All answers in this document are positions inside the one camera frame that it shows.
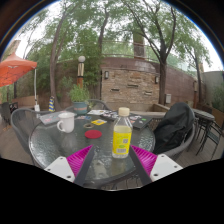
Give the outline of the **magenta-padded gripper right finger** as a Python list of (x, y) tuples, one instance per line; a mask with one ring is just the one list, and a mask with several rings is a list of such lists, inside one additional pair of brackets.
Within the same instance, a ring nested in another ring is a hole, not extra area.
[(134, 145), (130, 146), (129, 155), (143, 185), (148, 185), (182, 169), (167, 155), (155, 155)]

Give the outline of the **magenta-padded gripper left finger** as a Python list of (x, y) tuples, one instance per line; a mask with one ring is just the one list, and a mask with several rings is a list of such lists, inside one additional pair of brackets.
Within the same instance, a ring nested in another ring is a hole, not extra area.
[(94, 148), (89, 145), (68, 157), (59, 156), (45, 168), (45, 171), (83, 186), (93, 156)]

